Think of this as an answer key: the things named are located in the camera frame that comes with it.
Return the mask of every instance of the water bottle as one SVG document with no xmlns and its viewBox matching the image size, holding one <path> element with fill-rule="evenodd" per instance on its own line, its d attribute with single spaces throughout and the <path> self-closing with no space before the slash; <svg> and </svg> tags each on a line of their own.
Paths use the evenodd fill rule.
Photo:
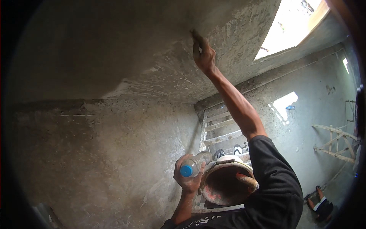
<svg viewBox="0 0 366 229">
<path fill-rule="evenodd" d="M 204 150 L 196 156 L 185 159 L 180 166 L 180 174 L 184 177 L 195 177 L 198 175 L 202 163 L 209 164 L 211 161 L 212 154 Z"/>
</svg>

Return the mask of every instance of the shorts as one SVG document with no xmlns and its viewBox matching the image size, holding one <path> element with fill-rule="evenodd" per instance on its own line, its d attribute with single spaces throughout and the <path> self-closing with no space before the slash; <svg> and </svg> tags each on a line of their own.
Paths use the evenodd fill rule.
<svg viewBox="0 0 366 229">
<path fill-rule="evenodd" d="M 313 210 L 319 214 L 317 219 L 319 221 L 323 221 L 332 213 L 333 203 L 329 203 L 329 201 L 324 196 L 320 202 L 315 205 Z"/>
</svg>

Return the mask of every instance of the concrete ceiling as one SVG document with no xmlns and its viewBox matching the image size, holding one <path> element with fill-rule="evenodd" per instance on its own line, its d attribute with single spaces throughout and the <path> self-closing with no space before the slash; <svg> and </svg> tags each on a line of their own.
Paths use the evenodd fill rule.
<svg viewBox="0 0 366 229">
<path fill-rule="evenodd" d="M 192 59 L 189 29 L 243 82 L 280 0 L 45 1 L 14 55 L 12 103 L 135 98 L 195 103 L 216 93 Z"/>
</svg>

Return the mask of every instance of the blue bottle cap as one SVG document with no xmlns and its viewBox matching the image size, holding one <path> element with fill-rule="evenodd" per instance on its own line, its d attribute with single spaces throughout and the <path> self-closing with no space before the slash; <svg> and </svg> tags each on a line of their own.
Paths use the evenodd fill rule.
<svg viewBox="0 0 366 229">
<path fill-rule="evenodd" d="M 189 177 L 190 175 L 192 175 L 193 173 L 193 169 L 188 166 L 188 165 L 183 165 L 182 167 L 180 167 L 180 174 L 184 177 Z"/>
</svg>

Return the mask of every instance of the foot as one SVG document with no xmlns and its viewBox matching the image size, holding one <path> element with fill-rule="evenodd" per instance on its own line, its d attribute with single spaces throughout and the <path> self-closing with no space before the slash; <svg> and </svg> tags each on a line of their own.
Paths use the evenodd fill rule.
<svg viewBox="0 0 366 229">
<path fill-rule="evenodd" d="M 216 150 L 215 157 L 214 157 L 215 160 L 219 159 L 222 156 L 225 156 L 224 150 L 223 149 Z"/>
<path fill-rule="evenodd" d="M 236 144 L 235 146 L 234 146 L 234 155 L 235 156 L 239 156 L 240 154 L 242 154 L 243 153 L 243 149 L 242 149 L 242 147 L 240 146 L 240 145 L 238 145 L 238 144 Z"/>
</svg>

